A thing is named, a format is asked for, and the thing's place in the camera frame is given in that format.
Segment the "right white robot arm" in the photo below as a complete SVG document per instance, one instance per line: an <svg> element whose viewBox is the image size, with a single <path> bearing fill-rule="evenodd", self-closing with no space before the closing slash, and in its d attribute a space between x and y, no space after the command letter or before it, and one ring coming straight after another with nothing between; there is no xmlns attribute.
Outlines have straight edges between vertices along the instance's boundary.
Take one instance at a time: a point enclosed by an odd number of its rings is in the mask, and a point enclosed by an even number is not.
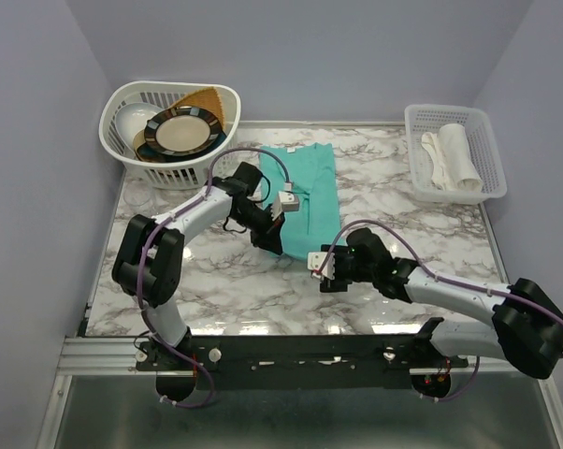
<svg viewBox="0 0 563 449"><path fill-rule="evenodd" d="M531 280L496 284L447 277L416 257L391 255L367 228L351 232L343 245L322 246L307 263L324 293L367 282L384 297L467 316L465 324L442 320L413 342L413 357L423 366L445 356L474 355L503 359L529 377L546 379L563 358L563 313Z"/></svg>

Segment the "teal t shirt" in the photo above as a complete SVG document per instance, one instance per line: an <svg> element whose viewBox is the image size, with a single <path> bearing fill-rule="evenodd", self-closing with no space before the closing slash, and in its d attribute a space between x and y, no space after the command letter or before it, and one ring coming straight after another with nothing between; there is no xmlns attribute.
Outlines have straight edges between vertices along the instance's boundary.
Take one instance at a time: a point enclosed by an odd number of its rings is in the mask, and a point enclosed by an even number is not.
<svg viewBox="0 0 563 449"><path fill-rule="evenodd" d="M266 177L265 193L272 203L285 181L287 169L293 184L292 192L299 200L299 210L287 212L281 228L283 253L305 261L310 252L318 252L340 231L339 196L336 163L330 143L314 143L304 147L263 148L278 156L278 164L268 155L259 155L260 170Z"/></svg>

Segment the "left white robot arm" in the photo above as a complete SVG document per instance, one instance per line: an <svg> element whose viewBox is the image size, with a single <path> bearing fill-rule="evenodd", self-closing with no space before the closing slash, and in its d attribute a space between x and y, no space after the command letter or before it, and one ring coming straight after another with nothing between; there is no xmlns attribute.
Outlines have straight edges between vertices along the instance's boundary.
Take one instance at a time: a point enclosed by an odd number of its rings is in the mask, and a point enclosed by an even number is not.
<svg viewBox="0 0 563 449"><path fill-rule="evenodd" d="M182 368L190 355L184 341L190 329L173 300L185 245L212 225L233 220L250 231L253 246L282 253L284 213L298 210L299 201L285 182L284 189L272 195L272 204L260 207L252 196L264 177L255 166L241 163L233 175L212 178L174 210L155 218L138 214L128 223L112 279L137 299L147 328L160 343L157 357L167 368Z"/></svg>

